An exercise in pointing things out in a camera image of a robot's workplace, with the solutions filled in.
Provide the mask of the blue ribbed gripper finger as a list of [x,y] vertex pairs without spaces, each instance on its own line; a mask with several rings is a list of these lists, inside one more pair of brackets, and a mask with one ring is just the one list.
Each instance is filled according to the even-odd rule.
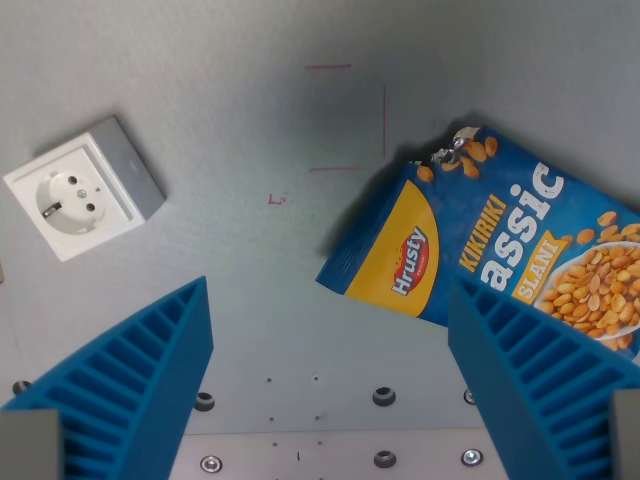
[[200,277],[99,335],[2,409],[58,413],[66,479],[166,479],[212,352]]
[[612,397],[639,368],[486,285],[450,287],[448,345],[511,479],[611,479]]

